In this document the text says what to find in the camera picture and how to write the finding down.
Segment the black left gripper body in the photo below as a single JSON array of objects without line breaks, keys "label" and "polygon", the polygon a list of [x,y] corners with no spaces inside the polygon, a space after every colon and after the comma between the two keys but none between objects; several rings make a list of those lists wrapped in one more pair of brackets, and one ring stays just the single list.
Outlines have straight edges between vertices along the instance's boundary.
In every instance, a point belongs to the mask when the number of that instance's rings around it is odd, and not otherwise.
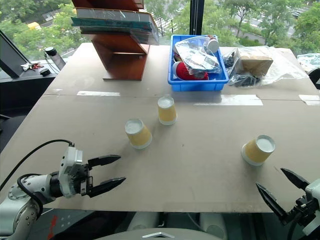
[{"label": "black left gripper body", "polygon": [[92,170],[92,168],[92,165],[89,163],[75,166],[72,183],[76,194],[94,197],[93,177],[90,176],[90,170]]}]

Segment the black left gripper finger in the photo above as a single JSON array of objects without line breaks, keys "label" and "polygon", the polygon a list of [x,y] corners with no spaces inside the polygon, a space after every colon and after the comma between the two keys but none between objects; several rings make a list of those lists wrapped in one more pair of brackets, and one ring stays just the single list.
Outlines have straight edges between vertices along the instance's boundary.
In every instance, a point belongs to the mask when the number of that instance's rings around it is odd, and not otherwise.
[{"label": "black left gripper finger", "polygon": [[89,159],[87,161],[89,167],[95,167],[95,166],[104,166],[111,164],[121,158],[120,155],[110,154],[105,156],[99,156],[92,159]]},{"label": "black left gripper finger", "polygon": [[111,178],[107,181],[102,182],[97,186],[90,187],[88,190],[88,196],[90,198],[93,198],[98,195],[107,193],[112,189],[116,188],[117,186],[119,186],[120,184],[122,184],[125,180],[126,180],[125,177]]}]

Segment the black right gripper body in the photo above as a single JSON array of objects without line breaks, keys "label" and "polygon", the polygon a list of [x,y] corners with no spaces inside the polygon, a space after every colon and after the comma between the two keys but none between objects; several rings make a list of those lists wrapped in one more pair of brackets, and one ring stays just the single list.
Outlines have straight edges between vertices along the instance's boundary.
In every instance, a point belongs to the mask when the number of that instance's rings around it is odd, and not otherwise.
[{"label": "black right gripper body", "polygon": [[307,200],[307,196],[303,195],[295,203],[296,205],[286,213],[281,223],[287,225],[294,219],[297,219],[297,223],[300,226],[307,226],[316,218],[316,211],[320,209],[318,200],[316,198]]}]

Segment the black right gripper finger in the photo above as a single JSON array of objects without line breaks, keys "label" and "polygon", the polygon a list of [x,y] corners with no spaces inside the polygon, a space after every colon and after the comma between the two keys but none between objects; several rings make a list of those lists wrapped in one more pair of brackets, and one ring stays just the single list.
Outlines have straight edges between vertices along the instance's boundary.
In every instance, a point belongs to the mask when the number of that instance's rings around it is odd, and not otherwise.
[{"label": "black right gripper finger", "polygon": [[280,170],[294,186],[306,192],[306,187],[310,184],[306,179],[287,168],[281,168]]},{"label": "black right gripper finger", "polygon": [[277,199],[270,193],[264,186],[259,182],[255,183],[258,192],[260,193],[262,199],[267,204],[267,206],[277,215],[280,221],[285,221],[288,214],[287,212],[278,204]]}]

